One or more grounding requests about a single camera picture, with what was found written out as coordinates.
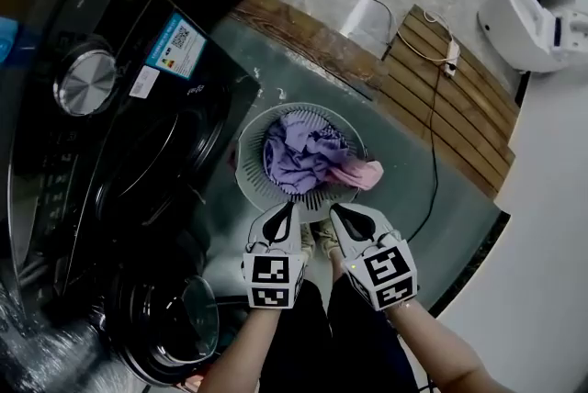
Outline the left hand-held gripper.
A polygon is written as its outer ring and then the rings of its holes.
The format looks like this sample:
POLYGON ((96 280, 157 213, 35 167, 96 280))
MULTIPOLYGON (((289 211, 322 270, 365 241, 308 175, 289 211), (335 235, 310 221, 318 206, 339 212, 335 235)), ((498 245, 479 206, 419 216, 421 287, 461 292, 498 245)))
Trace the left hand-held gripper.
POLYGON ((283 250, 300 247, 298 206, 286 202, 270 208, 253 222, 248 241, 253 246, 243 254, 242 269, 249 306, 292 309, 300 292, 307 257, 304 253, 283 250))

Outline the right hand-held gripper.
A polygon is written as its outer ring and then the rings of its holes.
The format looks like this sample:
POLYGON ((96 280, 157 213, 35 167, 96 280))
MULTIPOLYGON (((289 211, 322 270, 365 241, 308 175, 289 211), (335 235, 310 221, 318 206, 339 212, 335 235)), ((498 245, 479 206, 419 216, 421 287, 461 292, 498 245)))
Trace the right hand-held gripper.
POLYGON ((333 204, 329 215, 346 258, 345 273, 370 307, 382 311, 416 296, 417 269, 408 243, 382 212, 333 204))

